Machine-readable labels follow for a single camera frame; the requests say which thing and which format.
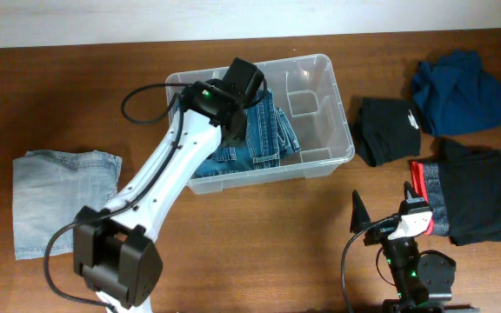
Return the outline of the black shorts red grey waistband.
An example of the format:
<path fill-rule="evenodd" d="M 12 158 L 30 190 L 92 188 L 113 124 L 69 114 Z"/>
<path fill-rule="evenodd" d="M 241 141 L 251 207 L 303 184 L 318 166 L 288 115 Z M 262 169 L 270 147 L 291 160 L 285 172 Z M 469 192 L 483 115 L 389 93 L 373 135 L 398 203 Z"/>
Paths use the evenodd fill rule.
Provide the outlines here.
<path fill-rule="evenodd" d="M 501 242 L 501 151 L 449 138 L 433 159 L 411 161 L 414 190 L 432 209 L 428 236 L 457 246 Z"/>

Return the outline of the navy blue shirt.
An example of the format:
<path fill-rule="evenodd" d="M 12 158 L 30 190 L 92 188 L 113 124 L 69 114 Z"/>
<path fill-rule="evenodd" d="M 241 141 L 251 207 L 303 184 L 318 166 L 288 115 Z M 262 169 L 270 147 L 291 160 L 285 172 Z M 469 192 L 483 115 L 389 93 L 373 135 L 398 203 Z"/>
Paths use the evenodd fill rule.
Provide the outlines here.
<path fill-rule="evenodd" d="M 411 88 L 423 129 L 434 137 L 501 126 L 501 83 L 476 51 L 455 50 L 435 63 L 419 62 Z"/>

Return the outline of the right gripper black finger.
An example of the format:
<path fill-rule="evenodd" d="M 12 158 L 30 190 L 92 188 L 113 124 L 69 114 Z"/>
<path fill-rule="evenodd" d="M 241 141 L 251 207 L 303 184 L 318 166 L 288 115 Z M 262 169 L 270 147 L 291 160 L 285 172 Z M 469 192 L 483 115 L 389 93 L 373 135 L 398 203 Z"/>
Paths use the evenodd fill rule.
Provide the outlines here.
<path fill-rule="evenodd" d="M 404 182 L 404 199 L 406 201 L 421 201 L 422 197 L 415 191 L 410 182 Z"/>
<path fill-rule="evenodd" d="M 371 226 L 371 218 L 357 190 L 352 192 L 350 233 L 358 233 Z"/>

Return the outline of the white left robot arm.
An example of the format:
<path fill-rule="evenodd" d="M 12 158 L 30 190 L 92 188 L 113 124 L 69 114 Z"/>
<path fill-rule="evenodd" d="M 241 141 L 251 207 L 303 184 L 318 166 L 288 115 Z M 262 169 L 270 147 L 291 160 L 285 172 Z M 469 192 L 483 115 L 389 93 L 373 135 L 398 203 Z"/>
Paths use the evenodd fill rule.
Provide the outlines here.
<path fill-rule="evenodd" d="M 220 146 L 244 142 L 245 111 L 267 81 L 235 58 L 224 76 L 174 83 L 170 127 L 143 167 L 102 209 L 84 206 L 71 225 L 73 270 L 109 312 L 149 312 L 163 270 L 155 242 L 171 206 L 196 169 Z"/>

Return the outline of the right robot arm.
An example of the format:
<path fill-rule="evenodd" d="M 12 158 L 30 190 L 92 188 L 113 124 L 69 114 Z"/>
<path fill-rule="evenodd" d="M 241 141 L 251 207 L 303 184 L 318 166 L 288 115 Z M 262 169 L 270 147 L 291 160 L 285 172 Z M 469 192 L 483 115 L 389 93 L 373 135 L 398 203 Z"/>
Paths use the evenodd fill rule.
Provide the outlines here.
<path fill-rule="evenodd" d="M 404 200 L 398 212 L 372 221 L 359 193 L 352 192 L 350 233 L 353 237 L 345 245 L 348 250 L 359 238 L 364 245 L 378 245 L 379 254 L 385 256 L 391 272 L 391 284 L 397 299 L 383 301 L 384 312 L 414 310 L 428 300 L 419 286 L 418 260 L 420 252 L 415 238 L 430 226 L 432 210 L 410 183 L 404 184 Z"/>

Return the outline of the dark blue jeans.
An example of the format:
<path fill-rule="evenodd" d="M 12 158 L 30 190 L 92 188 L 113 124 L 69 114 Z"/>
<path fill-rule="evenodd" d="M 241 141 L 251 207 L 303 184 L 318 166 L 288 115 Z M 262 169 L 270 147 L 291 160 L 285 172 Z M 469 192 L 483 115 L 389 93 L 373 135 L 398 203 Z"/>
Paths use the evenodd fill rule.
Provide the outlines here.
<path fill-rule="evenodd" d="M 301 151 L 288 117 L 274 104 L 271 90 L 245 114 L 245 143 L 241 147 L 218 148 L 197 168 L 194 178 L 275 168 L 284 158 Z"/>

